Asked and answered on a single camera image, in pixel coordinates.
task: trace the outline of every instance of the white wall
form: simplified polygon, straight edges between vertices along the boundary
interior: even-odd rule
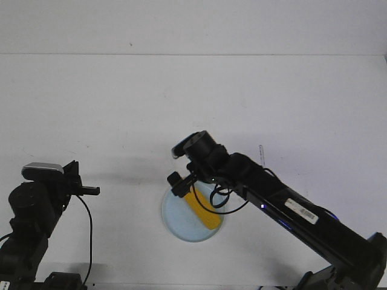
[[[363,237],[386,234],[386,15],[385,1],[2,0],[0,233],[23,165],[78,160],[101,187],[85,198],[91,283],[292,285],[323,268],[252,205],[203,243],[167,232],[165,179],[185,165],[171,147],[207,129],[255,160],[263,144],[286,184]],[[84,276],[87,239],[73,199],[38,279]]]

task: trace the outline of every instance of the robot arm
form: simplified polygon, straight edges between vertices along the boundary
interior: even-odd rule
[[[98,187],[82,186],[77,161],[63,168],[57,164],[30,163],[23,167],[22,175],[32,182],[22,183],[9,196],[15,214],[10,221],[13,232],[0,248],[0,281],[8,290],[40,289],[41,283],[33,283],[37,268],[71,195],[99,194]],[[65,273],[51,274],[45,288],[50,288],[49,283],[62,281],[63,287],[59,289],[64,289],[69,280],[77,289],[79,275]]]
[[[297,290],[374,290],[379,284],[387,253],[382,234],[362,238],[249,157],[228,154],[206,131],[184,139],[172,154],[190,159],[188,177],[174,172],[167,179],[175,195],[183,197],[197,180],[232,189],[331,263],[320,272],[306,273]]]

